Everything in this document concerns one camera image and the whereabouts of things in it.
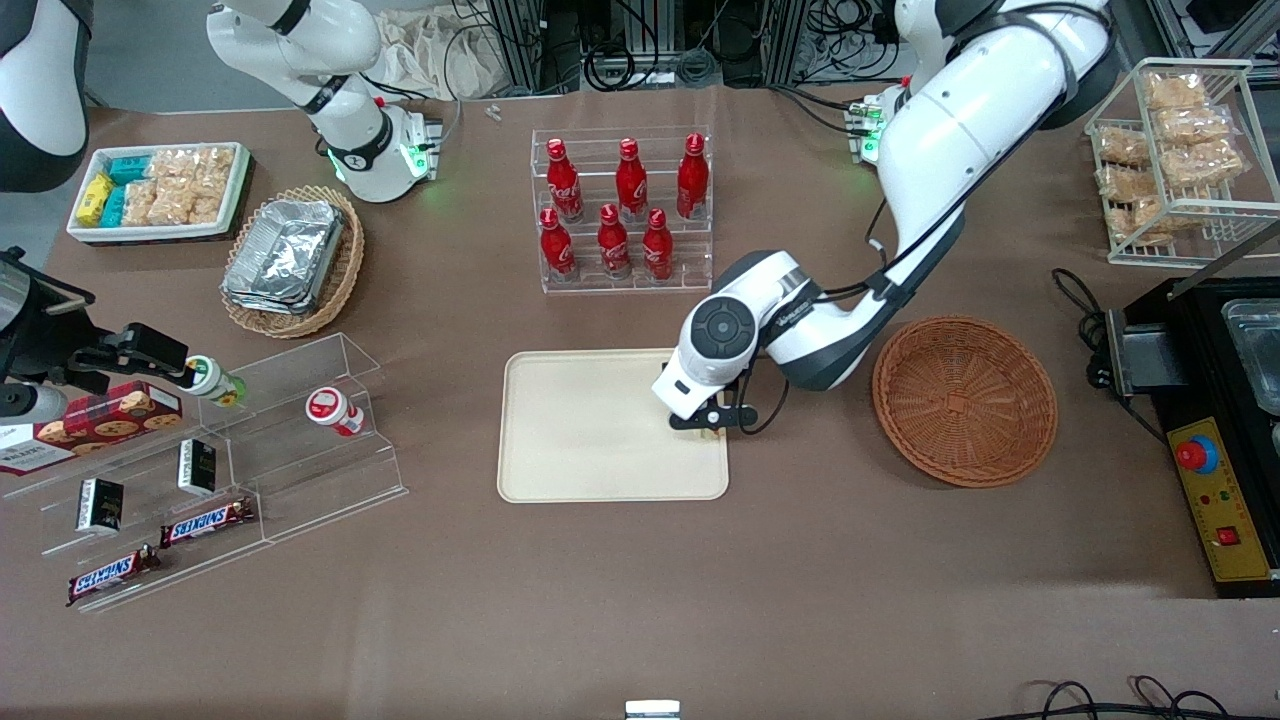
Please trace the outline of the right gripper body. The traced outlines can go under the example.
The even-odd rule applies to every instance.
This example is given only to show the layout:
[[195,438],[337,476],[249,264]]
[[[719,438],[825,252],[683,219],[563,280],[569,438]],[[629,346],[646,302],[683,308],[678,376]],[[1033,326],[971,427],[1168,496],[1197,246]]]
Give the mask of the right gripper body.
[[3,251],[3,379],[108,387],[110,377],[92,359],[76,359],[82,351],[97,352],[110,334],[87,313],[96,296],[28,266],[24,255]]

